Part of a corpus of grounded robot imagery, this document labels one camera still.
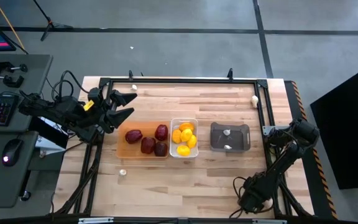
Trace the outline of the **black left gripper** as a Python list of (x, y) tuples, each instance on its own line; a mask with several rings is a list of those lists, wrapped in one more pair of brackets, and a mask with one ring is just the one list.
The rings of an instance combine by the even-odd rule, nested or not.
[[(121, 93), (113, 90), (109, 97), (116, 106), (125, 106), (137, 97), (137, 93)], [(113, 111), (111, 102), (104, 99), (102, 93), (98, 93), (98, 100), (98, 126), (105, 133), (111, 134), (114, 128), (118, 128), (134, 112), (134, 108)]]

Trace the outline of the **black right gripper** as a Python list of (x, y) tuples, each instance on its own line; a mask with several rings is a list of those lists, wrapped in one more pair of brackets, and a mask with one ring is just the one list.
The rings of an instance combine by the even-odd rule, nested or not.
[(274, 190), (274, 177), (265, 172), (256, 173), (252, 177), (246, 178), (244, 184), (244, 193), (237, 201), (240, 208), (246, 213), (264, 213), (273, 209), (271, 205), (266, 208), (265, 201), (272, 198)]

